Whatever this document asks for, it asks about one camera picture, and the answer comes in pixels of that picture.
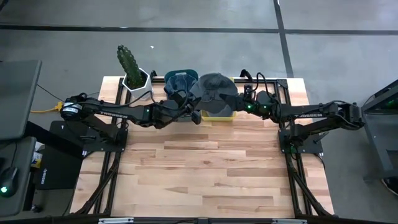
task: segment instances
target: yellow container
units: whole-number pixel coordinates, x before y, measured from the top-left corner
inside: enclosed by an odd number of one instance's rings
[[[204,111],[204,110],[201,110],[200,114],[201,114],[202,120],[204,120],[204,121],[232,121],[236,117],[236,111],[234,111],[234,113],[230,117],[211,117],[207,114],[207,111]]]

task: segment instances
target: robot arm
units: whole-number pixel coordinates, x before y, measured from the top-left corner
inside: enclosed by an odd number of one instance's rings
[[[239,95],[220,97],[235,111],[245,111],[262,119],[271,119],[275,123],[286,123],[297,118],[326,118],[308,125],[292,125],[288,140],[294,146],[302,146],[304,140],[313,134],[336,128],[357,130],[364,126],[361,110],[355,103],[331,101],[318,105],[289,106],[281,104],[274,95],[266,91],[260,91],[255,96],[251,85],[245,85],[244,93]]]
[[[175,97],[174,100],[154,102],[149,105],[129,107],[128,105],[115,105],[103,100],[87,98],[85,93],[67,98],[61,110],[61,117],[65,121],[79,121],[99,132],[102,138],[115,141],[119,128],[114,124],[106,124],[95,114],[111,116],[114,118],[128,119],[141,127],[154,126],[161,129],[176,121],[179,117],[192,114],[192,121],[200,124],[200,116],[194,113],[194,109],[200,98],[186,99]]]

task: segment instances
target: concrete floor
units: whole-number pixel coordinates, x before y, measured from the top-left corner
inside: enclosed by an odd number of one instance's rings
[[[280,0],[280,7],[287,29],[398,29],[395,0]],[[0,22],[278,28],[272,0],[10,0],[0,12]],[[119,44],[134,52],[140,67],[160,75],[192,68],[199,74],[238,76],[246,68],[267,77],[286,77],[279,34],[0,30],[0,60],[42,60],[39,83],[66,98],[97,92],[103,76],[123,74],[116,58]],[[345,100],[362,105],[398,77],[398,36],[287,35],[287,44],[294,77],[304,78],[311,103]],[[56,102],[38,89],[32,108],[47,109]],[[55,119],[60,119],[57,114],[30,116],[45,128]],[[335,213],[398,222],[398,198],[381,183],[362,180],[377,165],[364,130],[332,131],[322,144]],[[40,198],[49,204],[38,215],[62,214],[71,192],[49,194]]]

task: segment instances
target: green cactus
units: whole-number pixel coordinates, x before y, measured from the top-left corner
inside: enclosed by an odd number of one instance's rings
[[[142,80],[141,72],[131,51],[127,47],[119,45],[118,59],[127,74],[127,85],[129,88],[134,90],[143,87],[145,80]]]

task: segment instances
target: wooden tabletop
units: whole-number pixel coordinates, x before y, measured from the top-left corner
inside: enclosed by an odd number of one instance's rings
[[[104,77],[99,99],[115,102],[119,78]],[[303,79],[287,81],[292,105],[307,105]],[[242,92],[243,84],[237,86]],[[155,100],[165,98],[163,87],[154,84]],[[111,122],[110,117],[99,117]],[[311,119],[299,121],[308,124]],[[277,130],[272,121],[245,112],[238,112],[232,122],[172,123],[158,130],[129,123],[112,216],[293,217]],[[83,161],[71,212],[81,208],[98,186],[103,157],[103,152],[95,152]],[[321,162],[311,154],[302,157],[309,189],[333,213]],[[298,194],[304,211],[301,190]]]

